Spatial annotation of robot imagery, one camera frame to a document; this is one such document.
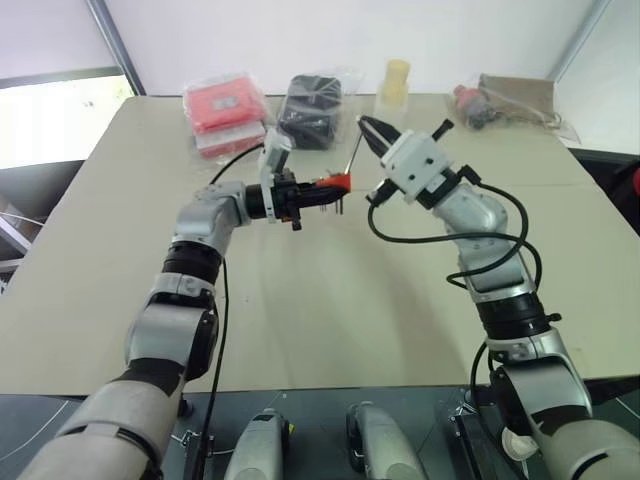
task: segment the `beige table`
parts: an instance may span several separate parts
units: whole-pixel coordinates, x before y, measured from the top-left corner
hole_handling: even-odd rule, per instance
[[[366,111],[372,99],[361,100]],[[409,123],[432,131],[446,114],[442,96],[414,96]],[[290,167],[299,180],[341,170],[355,135],[350,129],[330,154],[295,152]],[[638,373],[638,239],[567,150],[528,128],[456,128],[442,147],[528,207],[545,266],[541,298],[563,314],[559,328],[580,373]],[[0,298],[1,393],[88,394],[121,373],[127,328],[176,214],[216,168],[196,160],[180,100],[125,103]],[[483,330],[466,293],[444,281],[456,269],[455,247],[375,238],[364,194],[381,172],[364,146],[353,173],[344,216],[311,209],[301,232],[258,221],[234,233],[222,389],[468,381]],[[257,181],[253,161],[226,175]],[[443,231],[400,199],[377,219],[397,235]],[[188,390],[207,391],[210,381]]]

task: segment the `plastic bag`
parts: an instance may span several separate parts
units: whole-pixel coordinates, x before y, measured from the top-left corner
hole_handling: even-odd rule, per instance
[[[362,75],[350,68],[303,73],[291,79],[278,129],[300,150],[327,150],[344,139],[345,117],[356,115],[353,97]]]
[[[556,111],[554,84],[550,80],[482,74],[458,85],[451,96],[456,116],[473,130],[489,125],[537,125],[579,142],[573,126]]]
[[[262,142],[272,122],[264,94],[246,73],[188,85],[183,105],[200,156],[219,164]]]

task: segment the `floor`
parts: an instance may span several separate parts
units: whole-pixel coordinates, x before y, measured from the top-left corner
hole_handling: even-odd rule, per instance
[[[213,419],[215,450],[233,448],[247,422],[257,412],[271,407],[295,425],[285,460],[285,480],[306,479],[310,472],[317,479],[359,479],[362,477],[351,470],[347,460],[344,415],[351,404],[371,400],[396,419],[432,480],[471,479],[448,421],[461,395],[457,387],[223,393],[216,401]],[[195,411],[190,418],[176,424],[174,434],[179,437],[187,429],[198,430],[207,402],[206,394],[187,398],[194,404]],[[623,398],[636,412],[640,410],[638,391]],[[17,478],[77,405],[58,398],[0,395],[0,478]],[[615,401],[596,407],[595,414],[596,418],[613,421],[640,435],[640,421]],[[208,478],[223,478],[228,461],[229,455],[214,456],[208,467]],[[513,478],[499,460],[494,458],[493,463],[497,468],[495,478]],[[184,449],[177,441],[171,441],[163,464],[165,479],[181,479],[183,468]],[[530,460],[528,468],[532,479],[549,478],[540,458]]]

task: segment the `table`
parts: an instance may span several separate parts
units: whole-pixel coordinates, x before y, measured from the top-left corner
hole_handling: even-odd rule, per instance
[[[358,100],[372,108],[373,97]],[[414,95],[408,123],[432,131],[448,114],[444,96]],[[289,166],[299,181],[342,170],[355,139],[352,126],[332,152],[295,152]],[[456,166],[473,165],[527,206],[545,266],[540,297],[563,314],[558,328],[579,372],[638,373],[638,239],[571,154],[525,127],[458,127],[441,144]],[[197,160],[180,99],[123,105],[0,299],[0,393],[84,395],[122,372],[125,334],[176,215],[217,168]],[[363,197],[382,175],[364,145],[353,174],[344,216],[307,209],[301,232],[264,221],[234,232],[222,390],[468,382],[484,332],[466,292],[444,281],[455,247],[378,240]],[[257,182],[252,161],[225,175]],[[377,221],[396,235],[443,231],[399,198]],[[210,382],[211,372],[187,391]]]

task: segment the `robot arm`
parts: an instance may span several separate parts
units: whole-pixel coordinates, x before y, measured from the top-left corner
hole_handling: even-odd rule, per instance
[[[466,177],[480,184],[480,178],[469,167],[454,173],[436,145],[451,122],[432,136],[410,130],[400,135],[371,117],[362,117],[359,125],[387,177],[368,196],[372,209],[400,191],[407,203],[432,210],[450,234],[505,232],[504,207],[461,183]],[[483,270],[513,248],[489,236],[456,244],[461,271]],[[491,385],[507,427],[533,437],[555,479],[640,478],[640,443],[625,430],[592,419],[589,394],[550,325],[559,316],[545,313],[521,255],[464,280],[490,355],[502,364],[492,372]]]
[[[299,230],[300,209],[335,202],[348,176],[296,183],[291,144],[269,132],[261,183],[209,185],[178,216],[160,273],[127,336],[126,371],[89,396],[22,473],[22,480],[159,479],[185,383],[204,375],[218,335],[214,284],[236,227],[280,219]]]

